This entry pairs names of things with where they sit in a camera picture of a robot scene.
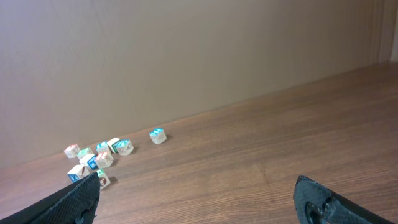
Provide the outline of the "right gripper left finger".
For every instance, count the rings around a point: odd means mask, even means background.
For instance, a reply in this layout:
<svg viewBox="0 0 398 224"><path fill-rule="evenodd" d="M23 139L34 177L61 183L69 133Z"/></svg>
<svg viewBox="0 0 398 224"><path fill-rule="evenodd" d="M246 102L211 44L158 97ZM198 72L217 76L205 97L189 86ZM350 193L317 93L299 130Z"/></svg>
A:
<svg viewBox="0 0 398 224"><path fill-rule="evenodd" d="M3 224L92 224L100 200L96 172L1 220Z"/></svg>

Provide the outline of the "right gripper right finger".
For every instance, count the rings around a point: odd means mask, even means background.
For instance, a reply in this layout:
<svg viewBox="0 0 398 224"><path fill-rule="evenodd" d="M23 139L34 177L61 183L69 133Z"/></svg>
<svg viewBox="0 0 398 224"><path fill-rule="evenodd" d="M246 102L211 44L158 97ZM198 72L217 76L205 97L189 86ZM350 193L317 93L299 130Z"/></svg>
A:
<svg viewBox="0 0 398 224"><path fill-rule="evenodd" d="M293 200L301 224L392 224L304 175L297 178Z"/></svg>

